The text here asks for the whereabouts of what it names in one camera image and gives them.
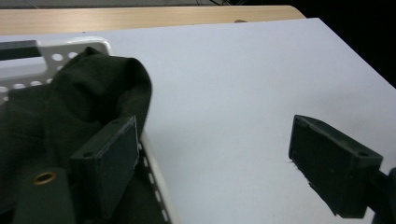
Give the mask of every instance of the dark green cloth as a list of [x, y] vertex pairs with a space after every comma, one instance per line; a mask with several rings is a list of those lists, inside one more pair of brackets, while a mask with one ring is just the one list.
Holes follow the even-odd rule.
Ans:
[[[137, 59], [91, 48], [71, 60], [49, 85], [10, 91], [8, 102], [0, 105], [0, 214], [14, 208], [19, 184], [30, 173], [52, 166], [70, 172], [69, 157], [109, 121], [136, 116], [140, 136], [150, 95], [149, 75]], [[148, 211], [157, 219], [142, 223], [161, 223], [145, 175], [144, 169], [136, 169], [128, 187], [133, 192], [125, 193], [134, 197], [123, 204], [149, 203], [153, 209], [142, 214]], [[138, 206], [134, 212], [141, 217]], [[116, 214], [115, 219], [125, 216]]]

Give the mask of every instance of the basket handle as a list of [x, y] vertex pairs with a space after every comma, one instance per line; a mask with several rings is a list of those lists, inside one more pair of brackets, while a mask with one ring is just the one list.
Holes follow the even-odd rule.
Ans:
[[0, 43], [0, 61], [35, 57], [41, 57], [35, 40]]

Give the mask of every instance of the dark fabric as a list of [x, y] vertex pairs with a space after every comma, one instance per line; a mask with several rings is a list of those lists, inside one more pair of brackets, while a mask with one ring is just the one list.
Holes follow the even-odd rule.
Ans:
[[[136, 116], [140, 136], [150, 95], [149, 75], [138, 60], [91, 48], [49, 85], [10, 91], [0, 105], [0, 214], [15, 206], [19, 184], [30, 173], [49, 166], [70, 172], [69, 157], [109, 121]], [[131, 190], [147, 192], [141, 175], [137, 170]]]

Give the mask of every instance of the perforated basket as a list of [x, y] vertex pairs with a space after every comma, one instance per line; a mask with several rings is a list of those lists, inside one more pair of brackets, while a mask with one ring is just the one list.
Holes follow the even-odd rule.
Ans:
[[50, 83], [65, 64], [87, 47], [112, 55], [108, 42], [96, 36], [45, 42], [27, 40], [0, 43], [0, 61], [18, 65], [20, 59], [42, 57], [47, 67], [43, 72], [24, 75], [13, 74], [13, 70], [8, 70], [8, 74], [2, 74], [4, 71], [0, 69], [0, 104], [8, 100], [7, 93], [12, 89]]

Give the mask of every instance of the black cloth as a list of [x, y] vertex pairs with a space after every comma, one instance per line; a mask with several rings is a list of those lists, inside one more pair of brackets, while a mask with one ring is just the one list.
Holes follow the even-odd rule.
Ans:
[[[10, 91], [0, 105], [0, 215], [15, 207], [19, 185], [32, 172], [53, 166], [70, 172], [69, 157], [111, 120], [136, 116], [140, 136], [150, 95], [149, 75], [137, 59], [92, 48], [66, 64], [49, 85]], [[154, 219], [142, 223], [161, 223], [161, 210], [141, 166], [128, 187], [132, 192], [125, 193], [134, 197], [122, 204], [150, 204], [144, 212], [137, 206], [131, 217], [143, 220], [139, 213], [149, 213], [145, 216]], [[116, 220], [129, 222], [120, 212]]]

